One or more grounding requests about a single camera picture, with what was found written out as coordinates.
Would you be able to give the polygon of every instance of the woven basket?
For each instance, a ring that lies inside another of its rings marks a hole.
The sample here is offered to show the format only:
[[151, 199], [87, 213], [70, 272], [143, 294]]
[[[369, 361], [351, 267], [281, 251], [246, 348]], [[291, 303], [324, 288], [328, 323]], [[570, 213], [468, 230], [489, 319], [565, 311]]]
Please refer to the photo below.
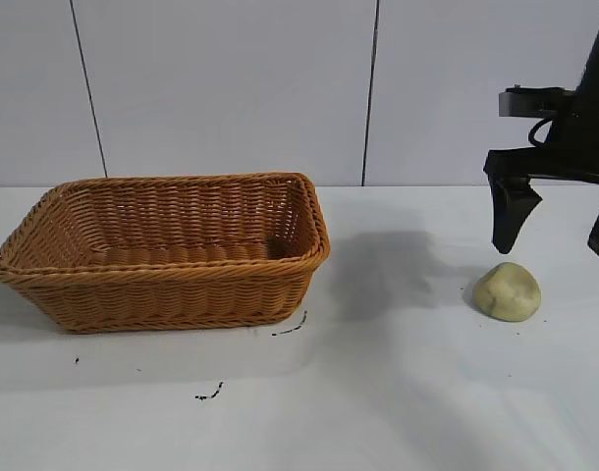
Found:
[[254, 326], [289, 317], [329, 251], [300, 174], [86, 180], [33, 207], [0, 282], [78, 333]]

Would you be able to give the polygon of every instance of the ball of dough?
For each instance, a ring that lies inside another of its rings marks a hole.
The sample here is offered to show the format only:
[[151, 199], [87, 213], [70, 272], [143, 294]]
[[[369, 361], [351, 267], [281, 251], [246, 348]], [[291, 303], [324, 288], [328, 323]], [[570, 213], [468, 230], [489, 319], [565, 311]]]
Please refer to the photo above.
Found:
[[525, 321], [539, 308], [542, 293], [528, 271], [516, 263], [501, 263], [481, 278], [472, 293], [478, 308], [507, 322]]

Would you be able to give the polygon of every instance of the white wall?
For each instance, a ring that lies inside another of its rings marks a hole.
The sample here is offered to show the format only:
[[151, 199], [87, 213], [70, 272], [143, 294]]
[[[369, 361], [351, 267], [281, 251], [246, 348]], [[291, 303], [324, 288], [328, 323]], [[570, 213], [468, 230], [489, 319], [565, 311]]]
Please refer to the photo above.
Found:
[[575, 88], [599, 0], [382, 0], [367, 183], [484, 183], [489, 148], [527, 144], [498, 118], [515, 83]]
[[75, 5], [110, 176], [360, 183], [375, 0]]
[[[360, 184], [376, 0], [74, 0], [110, 176]], [[599, 0], [381, 0], [368, 184], [484, 183], [498, 92], [576, 86]], [[102, 175], [69, 0], [0, 0], [0, 184]]]
[[67, 0], [0, 0], [0, 185], [103, 175]]

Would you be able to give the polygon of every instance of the white table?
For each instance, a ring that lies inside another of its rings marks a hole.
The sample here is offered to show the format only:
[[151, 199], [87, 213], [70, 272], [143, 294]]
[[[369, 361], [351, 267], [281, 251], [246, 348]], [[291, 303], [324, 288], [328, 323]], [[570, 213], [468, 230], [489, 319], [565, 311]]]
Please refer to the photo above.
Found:
[[[42, 191], [0, 188], [0, 243]], [[0, 287], [0, 470], [599, 471], [599, 188], [539, 191], [502, 257], [488, 188], [321, 189], [332, 256], [278, 326], [71, 336]], [[463, 300], [503, 259], [526, 323]]]

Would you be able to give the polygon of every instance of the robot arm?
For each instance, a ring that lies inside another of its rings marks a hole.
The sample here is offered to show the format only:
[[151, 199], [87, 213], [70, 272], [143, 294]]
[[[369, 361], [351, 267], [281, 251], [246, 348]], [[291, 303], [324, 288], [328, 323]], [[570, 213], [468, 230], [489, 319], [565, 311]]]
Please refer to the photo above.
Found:
[[[509, 253], [541, 201], [531, 179], [599, 184], [599, 32], [575, 91], [508, 88], [500, 95], [500, 114], [541, 118], [529, 134], [532, 147], [491, 150], [485, 163], [494, 204], [492, 241], [500, 252]], [[540, 142], [535, 134], [548, 123], [548, 135]], [[588, 245], [599, 255], [599, 216]]]

